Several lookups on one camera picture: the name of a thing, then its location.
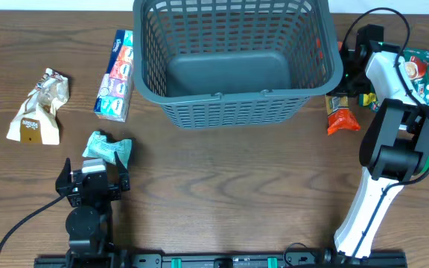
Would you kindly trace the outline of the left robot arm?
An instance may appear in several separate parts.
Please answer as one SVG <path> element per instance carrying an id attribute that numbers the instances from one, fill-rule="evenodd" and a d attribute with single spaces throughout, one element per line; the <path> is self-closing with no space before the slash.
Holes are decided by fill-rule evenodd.
<path id="1" fill-rule="evenodd" d="M 76 255 L 102 256 L 112 247 L 111 202 L 130 190 L 129 172 L 117 153 L 114 157 L 117 183 L 109 182 L 103 159 L 87 160 L 80 170 L 72 170 L 67 159 L 55 182 L 57 193 L 73 208 L 66 218 L 66 231 L 70 250 Z"/>

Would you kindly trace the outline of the orange snack bar packet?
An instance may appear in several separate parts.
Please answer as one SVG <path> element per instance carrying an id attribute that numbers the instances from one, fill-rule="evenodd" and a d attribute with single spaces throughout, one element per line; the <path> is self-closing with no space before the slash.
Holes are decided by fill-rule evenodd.
<path id="1" fill-rule="evenodd" d="M 346 96 L 325 95 L 325 107 L 328 135 L 333 135 L 339 130 L 360 130 L 360 125 L 349 108 L 349 99 Z"/>

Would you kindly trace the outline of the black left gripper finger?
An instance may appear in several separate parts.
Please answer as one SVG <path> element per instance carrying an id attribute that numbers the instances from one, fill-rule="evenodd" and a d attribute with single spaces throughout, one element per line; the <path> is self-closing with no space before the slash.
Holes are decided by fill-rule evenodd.
<path id="1" fill-rule="evenodd" d="M 56 179 L 55 190 L 61 197 L 64 197 L 72 191 L 73 187 L 71 162 L 70 158 L 67 158 L 60 175 Z"/>
<path id="2" fill-rule="evenodd" d="M 130 175 L 128 169 L 125 168 L 123 163 L 121 162 L 118 153 L 114 152 L 115 155 L 115 165 L 118 170 L 118 178 L 119 178 L 119 187 L 121 191 L 129 191 L 130 190 Z"/>

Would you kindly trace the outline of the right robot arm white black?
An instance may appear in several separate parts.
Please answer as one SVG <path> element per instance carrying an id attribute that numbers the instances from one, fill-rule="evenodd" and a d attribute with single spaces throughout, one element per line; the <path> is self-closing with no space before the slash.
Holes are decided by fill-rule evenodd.
<path id="1" fill-rule="evenodd" d="M 332 96 L 373 91 L 379 109 L 359 151 L 360 186 L 346 219 L 334 234 L 341 255 L 368 258 L 372 241 L 391 202 L 429 156 L 429 106 L 415 92 L 397 45 L 384 42 L 380 25 L 357 31 L 355 48 L 340 49 L 343 78 Z"/>

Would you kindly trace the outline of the green Nescafe coffee pouch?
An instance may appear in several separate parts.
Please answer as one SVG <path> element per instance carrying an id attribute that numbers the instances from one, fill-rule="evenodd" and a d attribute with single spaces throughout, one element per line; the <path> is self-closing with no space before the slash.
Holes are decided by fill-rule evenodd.
<path id="1" fill-rule="evenodd" d="M 406 48 L 400 57 L 393 52 L 375 52 L 366 65 L 366 76 L 371 82 L 369 94 L 359 95 L 360 106 L 376 112 L 387 98 L 405 104 L 416 102 L 429 106 L 429 51 Z"/>

